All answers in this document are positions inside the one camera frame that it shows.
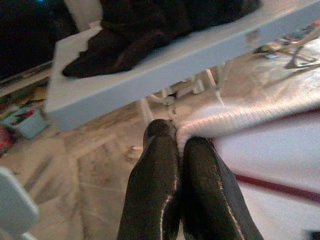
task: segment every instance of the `dark fabric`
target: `dark fabric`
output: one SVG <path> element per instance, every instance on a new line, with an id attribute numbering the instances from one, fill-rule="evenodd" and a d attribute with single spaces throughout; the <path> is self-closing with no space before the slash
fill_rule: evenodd
<path id="1" fill-rule="evenodd" d="M 65 67 L 66 77 L 130 70 L 153 49 L 191 31 L 235 21 L 257 9 L 260 0 L 100 1 L 103 30 L 89 40 L 87 51 Z"/>

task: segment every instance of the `chair leg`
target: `chair leg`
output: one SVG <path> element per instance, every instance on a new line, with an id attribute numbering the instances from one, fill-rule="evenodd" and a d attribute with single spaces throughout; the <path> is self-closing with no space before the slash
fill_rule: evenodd
<path id="1" fill-rule="evenodd" d="M 145 97 L 141 98 L 136 102 L 136 106 L 140 113 L 140 117 L 142 119 L 143 124 L 145 126 L 148 126 L 148 124 L 154 120 L 154 116 L 152 114 L 147 99 Z"/>

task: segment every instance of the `black television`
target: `black television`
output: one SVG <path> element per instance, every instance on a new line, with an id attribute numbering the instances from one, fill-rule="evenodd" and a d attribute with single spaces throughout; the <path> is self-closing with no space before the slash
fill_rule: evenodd
<path id="1" fill-rule="evenodd" d="M 0 0 L 0 83 L 50 67 L 56 41 L 77 32 L 64 0 Z"/>

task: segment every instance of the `wall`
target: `wall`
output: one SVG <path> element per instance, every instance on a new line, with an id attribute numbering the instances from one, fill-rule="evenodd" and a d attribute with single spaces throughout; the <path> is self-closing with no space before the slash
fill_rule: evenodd
<path id="1" fill-rule="evenodd" d="M 102 7 L 99 0 L 64 0 L 79 29 L 84 31 L 89 24 L 102 19 Z"/>

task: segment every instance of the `tiled floor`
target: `tiled floor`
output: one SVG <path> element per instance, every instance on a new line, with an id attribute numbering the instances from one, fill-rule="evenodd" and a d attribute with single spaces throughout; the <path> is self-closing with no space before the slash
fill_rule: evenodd
<path id="1" fill-rule="evenodd" d="M 223 100 L 272 102 L 320 90 L 317 69 L 285 70 L 288 59 L 238 58 L 221 91 Z M 178 99 L 171 117 L 178 124 L 209 103 L 219 101 L 207 87 Z M 166 106 L 152 104 L 152 110 L 156 118 L 170 118 Z M 132 103 L 75 130 L 58 133 L 51 125 L 32 140 L 21 139 L 0 165 L 16 174 L 39 205 L 41 217 L 31 232 L 39 240 L 115 240 L 143 132 Z"/>

